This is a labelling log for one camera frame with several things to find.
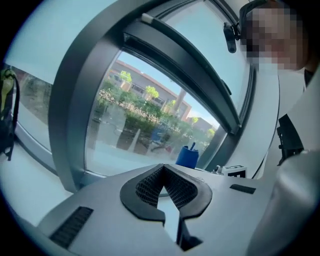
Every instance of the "dark gray window frame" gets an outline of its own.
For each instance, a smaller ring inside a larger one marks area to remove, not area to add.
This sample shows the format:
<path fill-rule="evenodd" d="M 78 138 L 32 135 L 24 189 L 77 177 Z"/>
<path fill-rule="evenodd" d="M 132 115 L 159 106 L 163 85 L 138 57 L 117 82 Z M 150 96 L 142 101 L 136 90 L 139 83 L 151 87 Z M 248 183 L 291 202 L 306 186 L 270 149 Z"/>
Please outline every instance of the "dark gray window frame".
<path fill-rule="evenodd" d="M 99 13 L 73 41 L 60 64 L 51 92 L 48 124 L 52 153 L 43 148 L 23 127 L 18 125 L 16 133 L 22 146 L 44 167 L 58 175 L 66 190 L 76 192 L 83 186 L 103 178 L 86 170 L 87 127 L 100 82 L 119 52 L 123 50 L 122 30 L 142 13 L 155 13 L 154 10 L 157 9 L 160 17 L 165 17 L 197 2 L 199 0 L 118 0 Z M 98 62 L 99 65 L 92 68 L 92 61 Z M 254 84 L 250 91 L 251 98 L 254 95 L 253 89 Z M 248 116 L 249 110 L 250 104 L 245 116 Z M 239 138 L 239 131 L 243 128 L 242 125 L 242 128 L 234 131 L 236 135 L 231 135 L 233 149 L 236 141 L 234 138 Z M 221 149 L 225 148 L 228 136 L 230 134 L 226 135 L 224 131 L 216 132 L 206 151 L 211 159 L 207 166 L 212 166 Z M 209 148 L 216 151 L 214 157 L 213 151 L 210 152 Z"/>

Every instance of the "blue container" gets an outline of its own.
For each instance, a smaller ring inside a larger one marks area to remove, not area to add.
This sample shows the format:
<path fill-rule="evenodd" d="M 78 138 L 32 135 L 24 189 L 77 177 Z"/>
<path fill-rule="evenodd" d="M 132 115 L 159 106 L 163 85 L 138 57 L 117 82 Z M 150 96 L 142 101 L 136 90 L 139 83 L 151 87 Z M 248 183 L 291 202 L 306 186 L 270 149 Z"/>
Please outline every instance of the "blue container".
<path fill-rule="evenodd" d="M 192 147 L 188 149 L 188 146 L 184 146 L 175 162 L 176 165 L 194 169 L 197 165 L 199 152 L 198 150 L 193 150 L 196 143 L 192 144 Z"/>

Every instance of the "window frame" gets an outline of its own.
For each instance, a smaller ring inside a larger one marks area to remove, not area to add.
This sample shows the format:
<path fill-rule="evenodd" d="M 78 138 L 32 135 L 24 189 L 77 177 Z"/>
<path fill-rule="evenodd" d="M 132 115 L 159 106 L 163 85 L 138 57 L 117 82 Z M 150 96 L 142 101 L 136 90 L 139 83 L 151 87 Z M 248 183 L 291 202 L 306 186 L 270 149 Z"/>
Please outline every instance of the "window frame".
<path fill-rule="evenodd" d="M 111 69 L 121 51 L 133 53 L 134 56 L 137 56 L 137 52 L 139 52 L 139 49 L 133 49 L 132 45 L 128 47 L 128 44 L 125 43 L 124 30 L 128 32 L 129 27 L 134 26 L 134 23 L 138 27 L 148 26 L 142 22 L 137 25 L 138 21 L 136 19 L 140 19 L 143 13 L 164 18 L 180 11 L 180 8 L 187 8 L 198 2 L 200 0 L 137 0 L 134 3 L 130 0 L 118 0 L 94 17 L 72 42 L 59 66 L 49 101 L 48 129 L 51 152 L 31 137 L 19 124 L 16 130 L 19 142 L 24 148 L 52 173 L 58 175 L 67 191 L 74 193 L 83 186 L 105 177 L 86 169 L 87 129 L 94 109 L 96 95 L 99 93 L 100 84 L 106 72 Z M 153 33 L 162 34 L 162 38 L 173 41 L 177 47 L 180 47 L 195 60 L 197 49 L 193 49 L 192 44 L 174 29 L 168 29 L 168 26 L 166 27 L 161 22 L 160 25 L 162 31 L 159 31 L 159 27 L 149 26 L 149 28 Z M 145 52 L 140 52 L 138 57 L 150 64 L 150 59 L 147 59 L 150 56 Z M 211 66 L 204 70 L 205 62 L 201 64 L 197 62 L 206 59 L 200 55 L 197 58 L 194 65 L 198 65 L 199 70 L 207 75 L 215 90 L 222 95 L 225 101 L 223 111 L 227 111 L 229 119 L 235 121 L 238 114 L 234 116 L 232 105 L 226 103 L 229 100 L 231 101 L 228 90 L 219 81 L 219 76 Z M 167 67 L 161 67 L 159 64 L 161 63 L 156 65 L 152 63 L 153 66 L 170 78 L 174 78 L 179 84 L 185 84 L 185 81 L 181 83 L 180 76 L 174 76 L 174 74 L 168 72 Z M 251 68 L 251 71 L 254 76 L 255 70 Z M 245 119 L 248 119 L 250 113 L 254 96 L 254 80 L 249 80 L 246 95 L 248 99 L 246 105 L 244 104 L 245 108 L 241 110 L 241 113 L 243 113 L 239 115 L 240 119 L 236 120 L 233 126 L 227 125 L 228 120 L 223 121 L 228 134 L 221 127 L 221 130 L 218 129 L 207 150 L 200 157 L 197 167 L 208 170 L 217 161 L 220 165 L 223 165 L 224 160 L 217 160 L 218 156 L 221 156 L 226 149 L 231 151 L 232 154 L 232 149 L 234 150 L 242 134 L 241 131 L 244 129 Z M 203 103 L 201 96 L 198 96 L 194 89 L 189 88 L 189 90 L 193 93 L 192 96 L 198 97 L 197 100 L 200 98 L 199 102 Z M 209 108 L 211 113 L 216 115 L 216 111 L 213 111 L 211 106 Z"/>

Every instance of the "blue cup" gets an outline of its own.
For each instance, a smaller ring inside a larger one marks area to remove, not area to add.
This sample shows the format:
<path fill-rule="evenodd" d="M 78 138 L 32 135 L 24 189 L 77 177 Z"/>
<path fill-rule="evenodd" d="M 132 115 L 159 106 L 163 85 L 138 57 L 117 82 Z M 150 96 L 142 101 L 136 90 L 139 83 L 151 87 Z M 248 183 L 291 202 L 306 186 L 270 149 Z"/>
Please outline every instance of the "blue cup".
<path fill-rule="evenodd" d="M 188 146 L 182 147 L 178 158 L 175 162 L 176 165 L 194 169 L 197 165 L 199 152 L 198 150 L 193 150 L 196 143 L 192 144 L 192 147 L 189 149 Z"/>

